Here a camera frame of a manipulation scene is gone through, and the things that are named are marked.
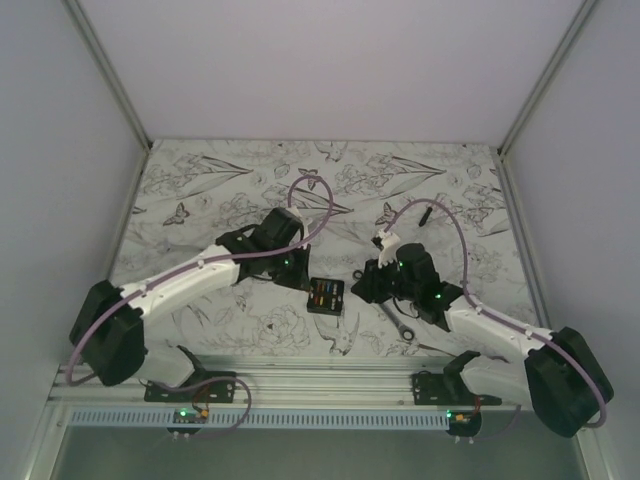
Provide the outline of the black fuse box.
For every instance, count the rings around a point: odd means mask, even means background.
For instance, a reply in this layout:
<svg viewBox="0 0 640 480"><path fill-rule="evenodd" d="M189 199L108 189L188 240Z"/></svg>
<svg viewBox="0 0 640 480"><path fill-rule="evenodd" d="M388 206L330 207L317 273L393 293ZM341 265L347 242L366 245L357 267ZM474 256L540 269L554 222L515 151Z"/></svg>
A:
<svg viewBox="0 0 640 480"><path fill-rule="evenodd" d="M344 307L345 282L342 280L310 279L306 309L308 313L340 316Z"/></svg>

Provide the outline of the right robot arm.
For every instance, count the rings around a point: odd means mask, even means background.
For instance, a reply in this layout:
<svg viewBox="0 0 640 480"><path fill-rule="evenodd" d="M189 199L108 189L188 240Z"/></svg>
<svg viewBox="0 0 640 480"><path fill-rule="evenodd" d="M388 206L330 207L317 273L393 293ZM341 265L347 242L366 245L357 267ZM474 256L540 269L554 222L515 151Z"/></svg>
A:
<svg viewBox="0 0 640 480"><path fill-rule="evenodd" d="M462 287L442 280L419 243L401 246L389 263L366 261L355 279L351 291L363 301L407 301L420 320L485 347L456 355L429 378L443 393L440 402L507 401L532 409L565 438L604 419L614 389L578 331L551 331L499 317Z"/></svg>

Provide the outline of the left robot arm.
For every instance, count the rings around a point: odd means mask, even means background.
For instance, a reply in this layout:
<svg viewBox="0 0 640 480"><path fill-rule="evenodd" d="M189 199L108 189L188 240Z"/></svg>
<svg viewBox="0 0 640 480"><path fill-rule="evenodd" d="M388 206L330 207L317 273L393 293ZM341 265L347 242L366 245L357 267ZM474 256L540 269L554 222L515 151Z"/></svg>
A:
<svg viewBox="0 0 640 480"><path fill-rule="evenodd" d="M168 387L179 400L197 399L204 377L184 346L151 340L154 324L214 290L265 274L283 283L308 265L308 222L294 207L274 208L258 224L227 232L193 258L157 275L116 286L108 280L88 291L69 334L74 347L66 380L84 361L105 386L137 378Z"/></svg>

